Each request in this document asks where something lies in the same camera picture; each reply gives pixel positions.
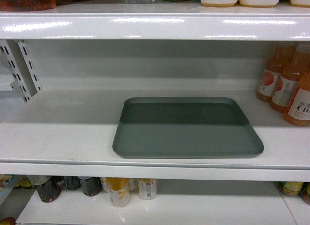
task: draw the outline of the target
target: plastic bottle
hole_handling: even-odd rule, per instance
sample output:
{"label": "plastic bottle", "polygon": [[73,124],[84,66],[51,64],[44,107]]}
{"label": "plastic bottle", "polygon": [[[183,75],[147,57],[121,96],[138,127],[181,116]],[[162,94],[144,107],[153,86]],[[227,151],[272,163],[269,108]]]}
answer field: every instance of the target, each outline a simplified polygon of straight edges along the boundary
{"label": "plastic bottle", "polygon": [[294,42],[279,42],[274,55],[268,60],[256,97],[270,102],[283,69],[289,65],[295,53]]}
{"label": "plastic bottle", "polygon": [[97,195],[101,189],[100,178],[98,177],[78,177],[84,194],[88,197]]}
{"label": "plastic bottle", "polygon": [[138,182],[136,178],[129,178],[128,188],[130,191],[133,191],[137,188]]}
{"label": "plastic bottle", "polygon": [[107,183],[107,178],[105,177],[100,177],[100,181],[101,181],[101,185],[102,185],[102,189],[105,191],[105,192],[109,192],[109,188],[108,188],[108,183]]}
{"label": "plastic bottle", "polygon": [[64,176],[63,179],[68,190],[76,190],[81,187],[78,177]]}
{"label": "plastic bottle", "polygon": [[153,199],[157,195],[157,179],[138,178],[139,195],[143,199]]}
{"label": "plastic bottle", "polygon": [[303,75],[284,114],[288,123],[304,127],[310,123],[310,73]]}
{"label": "plastic bottle", "polygon": [[107,178],[108,193],[111,202],[116,207],[124,207],[130,201],[128,188],[129,178]]}
{"label": "plastic bottle", "polygon": [[279,190],[288,196],[298,195],[301,191],[303,182],[279,182],[278,187]]}
{"label": "plastic bottle", "polygon": [[277,83],[270,107],[280,113],[286,111],[300,78],[310,71],[310,42],[299,43],[292,62],[284,68]]}
{"label": "plastic bottle", "polygon": [[51,176],[27,175],[30,182],[35,186],[41,201],[54,201],[59,193],[60,188]]}
{"label": "plastic bottle", "polygon": [[0,0],[1,11],[40,11],[56,8],[56,0]]}

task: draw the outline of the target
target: white metal shelf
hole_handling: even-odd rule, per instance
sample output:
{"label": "white metal shelf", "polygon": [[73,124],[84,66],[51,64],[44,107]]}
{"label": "white metal shelf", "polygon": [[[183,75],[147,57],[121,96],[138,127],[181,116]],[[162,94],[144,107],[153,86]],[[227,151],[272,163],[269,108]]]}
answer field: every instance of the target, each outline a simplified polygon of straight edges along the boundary
{"label": "white metal shelf", "polygon": [[158,195],[143,200],[137,191],[123,208],[109,195],[87,197],[81,189],[63,190],[51,203],[35,192],[19,225],[296,225],[272,182],[159,180]]}
{"label": "white metal shelf", "polygon": [[309,9],[284,2],[274,8],[208,8],[199,0],[147,5],[101,0],[39,12],[0,12],[2,39],[307,41],[309,25]]}
{"label": "white metal shelf", "polygon": [[[135,96],[230,97],[265,150],[250,159],[120,158],[112,142],[124,101]],[[308,134],[309,128],[289,125],[255,92],[45,90],[0,125],[0,167],[11,174],[310,181]]]}

